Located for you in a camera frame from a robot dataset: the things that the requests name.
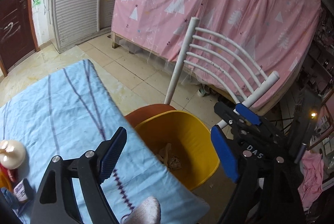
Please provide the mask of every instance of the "yellow trash bin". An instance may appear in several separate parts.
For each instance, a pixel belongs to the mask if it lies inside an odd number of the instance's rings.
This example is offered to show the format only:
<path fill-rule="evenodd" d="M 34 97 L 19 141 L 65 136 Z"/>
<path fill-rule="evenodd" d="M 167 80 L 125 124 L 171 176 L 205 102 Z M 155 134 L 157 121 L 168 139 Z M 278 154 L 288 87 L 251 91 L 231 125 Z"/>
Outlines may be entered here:
<path fill-rule="evenodd" d="M 182 166 L 172 174 L 189 190 L 203 184 L 218 168 L 210 131 L 190 113 L 167 111 L 143 121 L 135 130 L 154 154 L 172 144 L 172 153 Z"/>

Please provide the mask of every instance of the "green drawing on wall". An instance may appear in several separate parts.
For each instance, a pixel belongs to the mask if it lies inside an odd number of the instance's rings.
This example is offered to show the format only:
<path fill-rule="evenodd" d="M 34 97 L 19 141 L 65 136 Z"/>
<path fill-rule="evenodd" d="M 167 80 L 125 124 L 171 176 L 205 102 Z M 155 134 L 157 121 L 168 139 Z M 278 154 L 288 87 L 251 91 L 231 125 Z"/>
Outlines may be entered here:
<path fill-rule="evenodd" d="M 41 0 L 32 0 L 32 7 L 36 8 L 37 6 L 39 6 L 42 3 Z"/>

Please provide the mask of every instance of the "chair post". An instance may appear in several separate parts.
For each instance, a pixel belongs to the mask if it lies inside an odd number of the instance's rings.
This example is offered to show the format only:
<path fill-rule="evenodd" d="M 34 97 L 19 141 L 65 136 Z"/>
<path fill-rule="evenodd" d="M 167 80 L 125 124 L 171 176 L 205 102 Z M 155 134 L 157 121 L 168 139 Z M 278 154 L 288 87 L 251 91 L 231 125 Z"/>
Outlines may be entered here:
<path fill-rule="evenodd" d="M 179 56 L 176 61 L 173 75 L 172 75 L 172 78 L 168 86 L 168 90 L 167 90 L 166 98 L 164 102 L 165 104 L 170 104 L 172 100 L 177 82 L 179 81 L 179 78 L 180 78 L 180 75 L 183 69 L 183 65 L 184 65 L 183 61 L 186 59 L 187 51 L 189 50 L 189 44 L 192 42 L 192 36 L 193 34 L 195 34 L 195 27 L 198 25 L 198 23 L 199 23 L 199 18 L 191 17 L 186 35 L 184 37 L 184 40 L 181 46 Z"/>
<path fill-rule="evenodd" d="M 273 71 L 269 76 L 268 79 L 265 80 L 260 87 L 258 87 L 254 93 L 249 95 L 249 97 L 242 102 L 244 106 L 247 108 L 251 107 L 253 104 L 255 104 L 280 78 L 280 75 L 277 71 Z M 221 120 L 217 123 L 220 129 L 223 129 L 228 124 Z"/>

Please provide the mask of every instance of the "brown door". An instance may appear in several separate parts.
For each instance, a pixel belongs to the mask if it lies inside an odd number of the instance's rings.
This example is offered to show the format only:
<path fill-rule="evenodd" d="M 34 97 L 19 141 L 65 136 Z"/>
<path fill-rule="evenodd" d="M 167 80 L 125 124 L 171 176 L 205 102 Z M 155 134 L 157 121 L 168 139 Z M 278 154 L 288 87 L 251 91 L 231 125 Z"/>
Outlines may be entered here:
<path fill-rule="evenodd" d="M 35 49 L 31 34 L 28 1 L 0 1 L 0 57 L 8 71 Z"/>

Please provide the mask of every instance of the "debris on floor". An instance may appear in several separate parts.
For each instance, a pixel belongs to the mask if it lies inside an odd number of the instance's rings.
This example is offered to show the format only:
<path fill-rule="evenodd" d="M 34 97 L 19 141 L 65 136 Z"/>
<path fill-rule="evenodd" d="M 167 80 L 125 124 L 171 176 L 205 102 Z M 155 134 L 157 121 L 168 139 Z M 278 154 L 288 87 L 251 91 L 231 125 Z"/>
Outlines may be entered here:
<path fill-rule="evenodd" d="M 167 143 L 166 147 L 162 148 L 156 157 L 159 161 L 164 164 L 169 171 L 175 171 L 182 168 L 180 159 L 173 155 L 172 152 L 172 144 Z"/>

